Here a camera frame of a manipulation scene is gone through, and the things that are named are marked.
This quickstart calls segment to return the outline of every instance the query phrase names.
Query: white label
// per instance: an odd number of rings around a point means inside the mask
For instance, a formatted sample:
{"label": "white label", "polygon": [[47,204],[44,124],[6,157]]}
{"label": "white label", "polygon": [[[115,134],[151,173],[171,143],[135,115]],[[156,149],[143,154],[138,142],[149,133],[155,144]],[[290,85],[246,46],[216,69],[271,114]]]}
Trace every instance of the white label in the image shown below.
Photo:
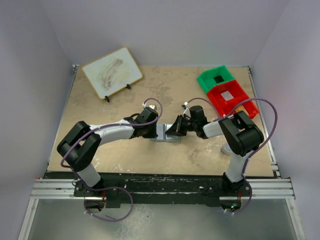
{"label": "white label", "polygon": [[221,96],[224,98],[224,100],[229,101],[231,99],[234,98],[234,96],[232,96],[232,94],[229,91],[225,91],[223,93],[221,93]]}

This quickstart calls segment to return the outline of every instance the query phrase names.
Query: tabletop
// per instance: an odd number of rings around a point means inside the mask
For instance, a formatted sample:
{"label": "tabletop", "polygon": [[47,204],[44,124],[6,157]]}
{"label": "tabletop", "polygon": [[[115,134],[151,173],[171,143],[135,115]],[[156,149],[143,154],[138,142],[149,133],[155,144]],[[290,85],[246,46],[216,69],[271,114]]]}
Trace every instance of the tabletop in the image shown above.
{"label": "tabletop", "polygon": [[[212,67],[140,66],[143,78],[131,89],[123,89],[110,97],[110,102],[98,98],[80,68],[75,77],[70,96],[62,116],[47,170],[66,171],[60,166],[62,157],[56,151],[58,143],[78,121],[89,125],[117,122],[143,110],[145,99],[153,97],[163,105],[158,123],[173,124],[183,113],[181,105],[195,97],[208,99],[197,82],[197,77]],[[248,69],[228,68],[249,97],[254,97]],[[217,118],[212,107],[201,100],[190,105],[201,105],[211,121]],[[261,116],[253,121],[263,131]],[[144,138],[124,139],[98,148],[92,163],[101,173],[222,175],[228,168],[230,156],[221,152],[226,143],[224,136],[201,139],[188,132],[181,142],[155,142]],[[265,145],[250,160],[246,175],[272,177],[270,151]]]}

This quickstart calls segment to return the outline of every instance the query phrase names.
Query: cable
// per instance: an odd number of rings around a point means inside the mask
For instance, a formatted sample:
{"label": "cable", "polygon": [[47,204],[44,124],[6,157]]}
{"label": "cable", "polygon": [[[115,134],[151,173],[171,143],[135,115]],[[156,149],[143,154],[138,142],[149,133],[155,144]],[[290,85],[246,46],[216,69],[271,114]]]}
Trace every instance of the cable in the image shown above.
{"label": "cable", "polygon": [[276,130],[276,126],[277,126],[277,123],[278,123],[278,112],[276,110],[276,107],[268,100],[264,99],[264,98],[260,98],[260,97],[252,97],[252,98],[249,98],[249,99],[246,99],[246,100],[243,100],[242,102],[240,102],[239,104],[237,104],[232,110],[230,113],[228,113],[226,116],[223,116],[223,117],[220,117],[220,118],[217,118],[214,120],[214,122],[216,121],[220,121],[224,118],[227,118],[229,116],[231,116],[233,114],[233,112],[238,108],[240,107],[242,104],[245,104],[247,102],[250,102],[250,101],[262,101],[262,102],[266,102],[267,104],[269,104],[274,112],[274,123],[273,123],[273,127],[271,129],[271,132],[269,134],[269,136],[266,138],[266,140],[255,150],[253,151],[247,158],[246,160],[244,161],[244,164],[243,164],[243,168],[242,168],[242,171],[241,171],[241,175],[244,179],[244,181],[246,182],[247,186],[249,187],[249,199],[248,201],[246,202],[246,204],[241,207],[238,211],[236,212],[230,212],[230,211],[227,211],[227,213],[230,213],[230,214],[238,214],[240,212],[242,212],[248,205],[249,203],[251,202],[251,199],[252,199],[252,187],[250,185],[250,183],[247,181],[246,179],[246,176],[245,176],[245,171],[246,171],[246,168],[247,168],[247,165],[248,165],[248,162],[249,162],[249,159],[254,155],[256,154],[260,149],[262,149],[264,147],[264,145],[267,144],[267,142],[270,140],[270,138],[272,137],[272,135],[274,134],[275,130]]}
{"label": "cable", "polygon": [[189,103],[191,103],[191,102],[194,101],[194,100],[202,100],[202,101],[207,102],[207,103],[210,104],[211,107],[214,109],[214,111],[215,111],[215,113],[218,115],[218,117],[220,117],[220,114],[218,113],[216,107],[215,107],[211,102],[209,102],[207,99],[204,99],[204,98],[202,98],[202,97],[194,97],[194,98],[190,99],[189,101],[187,101],[186,103],[184,103],[184,105],[186,106],[186,104],[189,104]]}
{"label": "cable", "polygon": [[[159,104],[159,106],[160,106],[160,114],[158,115],[158,117],[156,117],[154,120],[152,120],[152,121],[150,121],[150,122],[146,122],[146,123],[141,123],[141,124],[122,123],[121,126],[142,127],[142,126],[147,126],[147,125],[150,125],[150,124],[153,124],[153,123],[157,122],[157,121],[159,120],[159,118],[162,116],[163,106],[162,106],[162,104],[161,104],[157,99],[155,99],[155,98],[153,98],[153,97],[147,98],[147,99],[143,102],[142,105],[145,106],[146,102],[149,101],[149,100],[154,100],[154,101],[156,101],[156,102]],[[100,219],[100,220],[103,220],[103,221],[106,221],[106,222],[119,222],[119,221],[125,219],[126,217],[128,217],[128,216],[130,215],[130,213],[132,212],[132,210],[133,210],[133,208],[134,208],[134,200],[133,200],[131,194],[130,194],[126,189],[124,189],[124,188],[122,188],[122,187],[119,187],[119,186],[111,186],[111,187],[105,187],[105,188],[100,188],[100,189],[92,188],[92,187],[88,186],[88,185],[86,184],[86,182],[83,181],[83,180],[81,179],[81,177],[80,177],[75,171],[73,171],[73,169],[72,169],[70,166],[64,165],[64,162],[65,162],[65,160],[67,159],[67,157],[69,156],[69,154],[71,153],[71,151],[72,151],[73,149],[75,149],[75,147],[76,147],[81,141],[83,141],[84,139],[86,139],[87,136],[89,136],[90,134],[92,134],[92,133],[94,133],[94,132],[96,132],[96,131],[98,131],[98,130],[105,129],[105,128],[108,128],[108,127],[116,127],[116,126],[119,126],[119,125],[120,125],[119,123],[109,123],[109,124],[106,124],[106,125],[101,126],[100,128],[99,128],[99,127],[96,127],[96,128],[94,128],[94,129],[88,131],[86,134],[84,134],[82,137],[80,137],[80,138],[70,147],[70,149],[66,152],[66,154],[63,156],[63,158],[62,158],[62,160],[61,160],[61,162],[60,162],[61,167],[71,169],[72,172],[74,173],[74,175],[75,175],[78,179],[81,180],[82,184],[83,184],[87,189],[89,189],[89,190],[91,190],[91,191],[100,192],[100,191],[107,191],[107,190],[111,190],[111,189],[118,189],[118,190],[121,190],[121,191],[125,192],[125,193],[129,196],[130,202],[131,202],[130,210],[129,210],[129,212],[128,212],[125,216],[123,216],[123,217],[121,217],[121,218],[118,218],[118,219],[112,219],[112,217],[111,217],[111,219],[106,219],[106,218],[97,216],[97,215],[93,214],[92,212],[90,212],[90,211],[88,210],[88,208],[87,208],[87,206],[86,206],[86,201],[83,202],[84,210],[85,210],[85,212],[86,212],[87,214],[89,214],[90,216],[92,216],[92,217],[94,217],[94,218],[96,218],[96,219]]]}

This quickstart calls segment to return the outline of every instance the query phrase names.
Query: metal frame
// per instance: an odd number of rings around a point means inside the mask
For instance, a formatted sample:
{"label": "metal frame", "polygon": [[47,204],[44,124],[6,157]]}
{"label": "metal frame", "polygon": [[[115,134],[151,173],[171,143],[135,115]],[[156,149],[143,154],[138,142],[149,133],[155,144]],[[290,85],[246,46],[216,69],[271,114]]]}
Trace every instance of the metal frame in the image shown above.
{"label": "metal frame", "polygon": [[[73,66],[73,82],[75,80],[79,65]],[[257,96],[254,82],[251,75],[251,69],[247,67],[254,96]],[[257,101],[257,106],[261,110],[260,103]],[[262,112],[260,113],[262,127],[266,136],[268,131]],[[269,156],[274,172],[275,178],[259,178],[259,179],[247,179],[252,187],[252,199],[285,199],[290,214],[294,231],[298,240],[306,239],[302,223],[299,217],[298,209],[295,205],[295,194],[290,179],[282,179],[274,151],[270,142],[267,143],[269,149]],[[29,205],[24,217],[23,225],[20,231],[18,240],[28,240],[29,233],[32,227],[34,216],[37,210],[37,205],[40,199],[65,199],[65,200],[81,200],[84,197],[75,197],[75,187],[72,185],[72,179],[36,179],[30,195]],[[100,200],[101,197],[86,197],[87,200]],[[220,200],[234,200],[236,197],[220,197]]]}

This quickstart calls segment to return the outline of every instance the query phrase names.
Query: green bin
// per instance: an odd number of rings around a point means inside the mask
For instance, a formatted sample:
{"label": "green bin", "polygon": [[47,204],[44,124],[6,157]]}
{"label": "green bin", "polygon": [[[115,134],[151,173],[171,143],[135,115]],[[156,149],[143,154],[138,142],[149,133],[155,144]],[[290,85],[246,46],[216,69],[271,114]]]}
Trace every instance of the green bin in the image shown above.
{"label": "green bin", "polygon": [[232,76],[228,68],[223,65],[204,71],[196,80],[198,81],[204,92],[207,94],[213,87],[232,81],[234,79],[234,76]]}

